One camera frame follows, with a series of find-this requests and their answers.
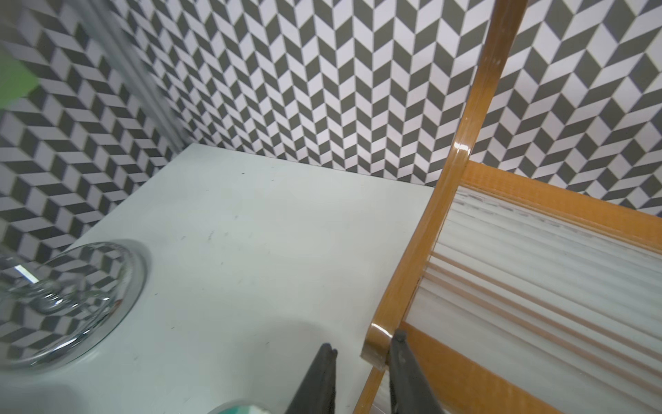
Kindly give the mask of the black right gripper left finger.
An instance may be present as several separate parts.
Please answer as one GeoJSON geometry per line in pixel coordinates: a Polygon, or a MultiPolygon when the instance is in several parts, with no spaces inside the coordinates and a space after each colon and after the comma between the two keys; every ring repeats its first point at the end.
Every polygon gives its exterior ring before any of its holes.
{"type": "Polygon", "coordinates": [[[335,413],[337,355],[330,343],[320,346],[286,414],[335,413]]]}

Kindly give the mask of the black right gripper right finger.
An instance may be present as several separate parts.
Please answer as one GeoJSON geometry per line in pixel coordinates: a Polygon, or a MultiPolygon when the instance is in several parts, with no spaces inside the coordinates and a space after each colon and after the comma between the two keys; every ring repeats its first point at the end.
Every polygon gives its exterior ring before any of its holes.
{"type": "Polygon", "coordinates": [[[405,331],[396,331],[391,339],[388,367],[392,413],[444,413],[407,343],[405,331]]]}

